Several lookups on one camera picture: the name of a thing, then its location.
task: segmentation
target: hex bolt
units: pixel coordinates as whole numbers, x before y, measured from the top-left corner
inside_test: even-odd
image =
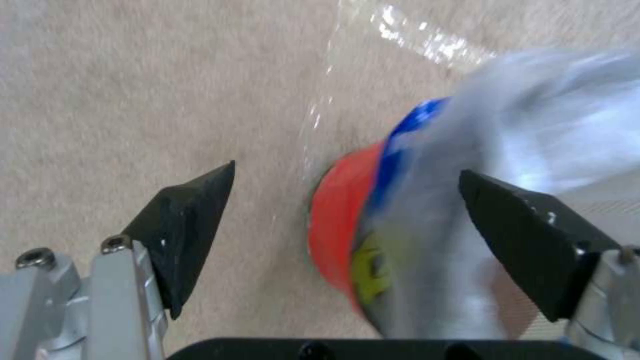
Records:
[[[621,265],[631,264],[636,258],[637,248],[631,246],[624,246],[620,249],[620,253],[618,254],[618,262]]]
[[[118,252],[125,249],[131,250],[132,248],[133,248],[133,244],[129,235],[119,234],[104,240],[100,245],[100,252],[103,255],[106,255],[106,254],[113,254],[114,252]]]
[[[56,256],[48,247],[38,247],[22,253],[22,255],[15,260],[16,269],[29,268],[32,266],[50,271],[56,267]]]

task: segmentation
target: white plastic bag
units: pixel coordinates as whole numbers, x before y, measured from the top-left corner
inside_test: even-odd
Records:
[[[367,309],[383,334],[513,336],[499,321],[509,299],[491,289],[496,260],[458,194],[460,171],[575,192],[639,167],[639,113],[633,54],[529,51],[471,75],[412,137],[387,203],[363,217],[360,234],[376,233],[392,284]]]

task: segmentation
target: bolt head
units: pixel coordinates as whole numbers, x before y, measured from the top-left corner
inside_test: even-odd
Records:
[[[118,252],[125,249],[131,250],[132,248],[133,248],[133,244],[129,235],[119,234],[119,235],[111,236],[106,240],[104,240],[100,245],[100,252],[103,255],[106,255],[106,254],[113,254],[114,252]]]
[[[53,251],[48,247],[38,247],[22,253],[15,260],[15,268],[29,268],[29,267],[43,268],[44,270],[52,270],[56,267],[56,256]]]

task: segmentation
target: screw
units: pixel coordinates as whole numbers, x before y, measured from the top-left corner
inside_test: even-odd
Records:
[[[31,266],[43,268],[44,270],[52,270],[56,267],[56,256],[53,251],[47,247],[39,247],[22,253],[15,260],[15,268],[22,269]]]
[[[298,360],[335,360],[335,356],[326,344],[310,341],[300,348]]]
[[[114,235],[104,240],[100,245],[100,252],[103,255],[113,254],[124,249],[132,249],[131,238],[126,234]]]

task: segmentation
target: blue label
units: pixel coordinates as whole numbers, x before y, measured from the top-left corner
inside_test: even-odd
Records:
[[[412,152],[412,133],[430,124],[446,102],[446,98],[423,102],[391,132],[382,150],[376,184],[367,204],[368,211],[376,211],[385,205],[390,186],[404,174],[403,165]]]

